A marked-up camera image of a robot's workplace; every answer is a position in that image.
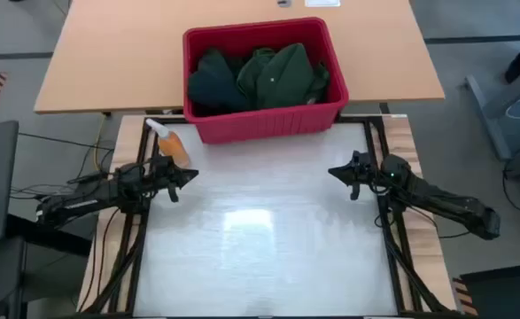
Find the grey metal table stand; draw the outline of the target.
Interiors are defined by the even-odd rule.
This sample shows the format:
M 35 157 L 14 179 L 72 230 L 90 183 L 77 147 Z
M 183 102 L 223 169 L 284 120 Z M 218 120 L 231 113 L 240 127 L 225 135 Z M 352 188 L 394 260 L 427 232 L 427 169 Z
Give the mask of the grey metal table stand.
M 486 96 L 472 75 L 464 79 L 476 101 L 477 116 L 491 139 L 501 160 L 508 160 L 520 151 L 520 76 L 497 94 Z

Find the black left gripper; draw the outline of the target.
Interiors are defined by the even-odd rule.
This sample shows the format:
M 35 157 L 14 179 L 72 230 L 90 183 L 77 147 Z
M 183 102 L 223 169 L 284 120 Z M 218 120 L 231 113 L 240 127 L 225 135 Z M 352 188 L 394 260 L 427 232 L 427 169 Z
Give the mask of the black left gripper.
M 176 188 L 181 189 L 198 176 L 196 169 L 176 166 L 170 156 L 158 155 L 148 160 L 149 171 L 146 175 L 146 190 L 159 191 L 167 188 L 170 200 L 179 201 Z

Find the black hazard striped box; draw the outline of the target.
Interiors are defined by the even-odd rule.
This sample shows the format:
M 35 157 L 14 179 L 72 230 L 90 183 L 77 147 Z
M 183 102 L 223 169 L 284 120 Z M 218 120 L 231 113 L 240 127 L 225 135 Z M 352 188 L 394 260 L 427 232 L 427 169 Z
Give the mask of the black hazard striped box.
M 520 266 L 463 274 L 453 279 L 462 311 L 480 319 L 520 319 Z

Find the dark navy garment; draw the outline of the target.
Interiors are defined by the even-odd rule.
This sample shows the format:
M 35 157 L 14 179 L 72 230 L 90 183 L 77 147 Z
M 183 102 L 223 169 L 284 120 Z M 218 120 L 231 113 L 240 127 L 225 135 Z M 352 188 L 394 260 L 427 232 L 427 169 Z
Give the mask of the dark navy garment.
M 249 111 L 249 100 L 237 86 L 243 66 L 241 58 L 226 57 L 216 48 L 207 49 L 188 78 L 188 98 L 211 113 Z

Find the red plastic laundry bin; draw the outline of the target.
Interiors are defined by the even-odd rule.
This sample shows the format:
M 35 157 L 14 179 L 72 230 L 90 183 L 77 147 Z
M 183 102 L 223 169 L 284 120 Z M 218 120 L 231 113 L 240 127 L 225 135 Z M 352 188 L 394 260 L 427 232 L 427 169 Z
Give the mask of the red plastic laundry bin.
M 258 48 L 279 51 L 302 43 L 312 64 L 323 63 L 330 72 L 325 95 L 315 104 L 239 113 L 211 113 L 187 96 L 189 76 L 205 51 L 216 48 L 244 63 Z M 219 27 L 195 27 L 183 39 L 185 119 L 197 127 L 206 144 L 225 144 L 272 136 L 320 132 L 329 128 L 349 100 L 348 88 L 338 63 L 327 24 L 320 18 L 284 19 Z

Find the green polo shirt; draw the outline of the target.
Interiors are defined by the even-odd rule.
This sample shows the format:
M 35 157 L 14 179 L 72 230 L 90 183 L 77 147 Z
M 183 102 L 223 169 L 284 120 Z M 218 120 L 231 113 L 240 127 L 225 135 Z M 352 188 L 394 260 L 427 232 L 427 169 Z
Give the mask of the green polo shirt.
M 329 82 L 326 66 L 312 64 L 302 43 L 279 51 L 258 48 L 236 78 L 237 88 L 255 110 L 315 104 L 325 95 Z

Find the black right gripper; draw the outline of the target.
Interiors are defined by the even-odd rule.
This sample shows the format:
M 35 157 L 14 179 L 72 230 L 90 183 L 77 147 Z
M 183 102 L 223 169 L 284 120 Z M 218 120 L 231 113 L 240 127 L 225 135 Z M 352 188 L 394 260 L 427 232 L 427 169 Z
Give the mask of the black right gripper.
M 351 183 L 350 199 L 356 201 L 360 196 L 361 184 L 376 185 L 378 168 L 367 152 L 354 151 L 352 161 L 352 164 L 329 168 L 328 173 L 342 183 Z

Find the orange spray bottle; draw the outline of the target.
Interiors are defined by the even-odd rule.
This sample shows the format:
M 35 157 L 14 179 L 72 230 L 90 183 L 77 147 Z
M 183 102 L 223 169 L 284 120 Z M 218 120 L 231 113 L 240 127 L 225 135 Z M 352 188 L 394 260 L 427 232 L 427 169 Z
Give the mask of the orange spray bottle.
M 173 130 L 155 120 L 146 119 L 145 123 L 157 134 L 160 152 L 164 156 L 170 156 L 176 166 L 187 168 L 190 165 L 190 157 L 181 138 Z

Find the tan wooden desk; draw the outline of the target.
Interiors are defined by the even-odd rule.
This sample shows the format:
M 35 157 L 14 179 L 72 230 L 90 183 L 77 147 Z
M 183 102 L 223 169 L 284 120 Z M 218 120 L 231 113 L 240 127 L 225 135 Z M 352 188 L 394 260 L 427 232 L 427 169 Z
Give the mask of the tan wooden desk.
M 73 0 L 35 111 L 179 107 L 187 30 L 302 17 L 326 22 L 352 101 L 444 97 L 409 0 Z

